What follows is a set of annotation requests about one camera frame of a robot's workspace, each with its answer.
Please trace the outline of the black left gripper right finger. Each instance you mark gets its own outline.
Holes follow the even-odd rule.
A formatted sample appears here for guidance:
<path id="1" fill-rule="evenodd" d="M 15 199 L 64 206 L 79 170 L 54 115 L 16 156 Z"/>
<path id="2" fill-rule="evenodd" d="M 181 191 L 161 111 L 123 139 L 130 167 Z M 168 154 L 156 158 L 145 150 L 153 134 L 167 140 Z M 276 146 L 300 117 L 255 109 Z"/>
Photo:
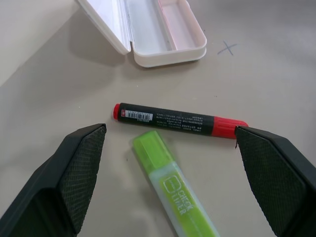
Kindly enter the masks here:
<path id="1" fill-rule="evenodd" d="M 277 237 L 316 237 L 316 167 L 286 138 L 235 128 L 250 188 Z"/>

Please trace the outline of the black marker with red cap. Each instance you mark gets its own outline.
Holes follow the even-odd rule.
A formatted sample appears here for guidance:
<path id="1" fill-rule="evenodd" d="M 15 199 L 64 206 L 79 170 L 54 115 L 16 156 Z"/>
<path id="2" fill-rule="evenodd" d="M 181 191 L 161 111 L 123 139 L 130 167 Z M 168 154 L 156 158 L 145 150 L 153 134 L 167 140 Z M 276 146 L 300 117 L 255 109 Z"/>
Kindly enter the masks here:
<path id="1" fill-rule="evenodd" d="M 241 120 L 118 103 L 113 110 L 115 120 L 204 136 L 235 139 L 237 126 L 248 126 Z"/>

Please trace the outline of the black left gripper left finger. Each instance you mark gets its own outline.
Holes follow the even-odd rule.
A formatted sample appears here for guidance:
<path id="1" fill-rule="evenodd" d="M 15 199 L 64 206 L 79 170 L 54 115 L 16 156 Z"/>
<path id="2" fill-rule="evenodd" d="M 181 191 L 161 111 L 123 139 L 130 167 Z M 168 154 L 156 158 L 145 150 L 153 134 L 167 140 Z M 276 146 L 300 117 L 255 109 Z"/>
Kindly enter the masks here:
<path id="1" fill-rule="evenodd" d="M 77 237 L 96 185 L 106 132 L 99 123 L 67 135 L 0 218 L 0 237 Z"/>

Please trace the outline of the white plastic pencil case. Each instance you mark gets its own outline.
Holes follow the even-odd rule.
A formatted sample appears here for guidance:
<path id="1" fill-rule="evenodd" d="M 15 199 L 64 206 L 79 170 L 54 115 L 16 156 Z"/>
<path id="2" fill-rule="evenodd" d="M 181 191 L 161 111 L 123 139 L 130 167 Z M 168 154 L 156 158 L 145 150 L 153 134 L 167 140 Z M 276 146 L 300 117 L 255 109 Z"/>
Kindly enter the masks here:
<path id="1" fill-rule="evenodd" d="M 144 68 L 201 59 L 207 38 L 187 0 L 76 0 L 120 54 Z"/>

